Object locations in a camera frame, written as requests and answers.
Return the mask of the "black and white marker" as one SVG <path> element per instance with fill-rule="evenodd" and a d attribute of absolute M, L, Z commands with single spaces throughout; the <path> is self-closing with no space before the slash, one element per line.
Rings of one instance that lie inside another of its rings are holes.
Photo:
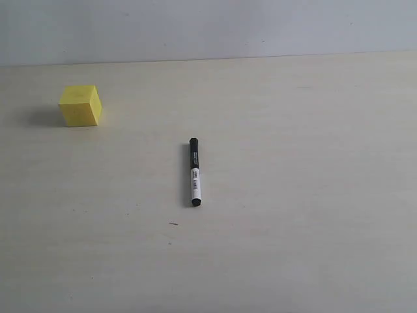
<path fill-rule="evenodd" d="M 201 175 L 199 169 L 198 139 L 190 139 L 190 174 L 191 174 L 191 203 L 198 207 L 202 203 L 201 197 Z"/>

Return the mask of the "yellow foam cube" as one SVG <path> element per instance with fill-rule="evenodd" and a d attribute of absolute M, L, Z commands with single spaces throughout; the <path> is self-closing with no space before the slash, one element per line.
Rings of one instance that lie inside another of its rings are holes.
<path fill-rule="evenodd" d="M 95 85 L 65 87 L 59 108 L 68 127 L 98 126 L 102 103 Z"/>

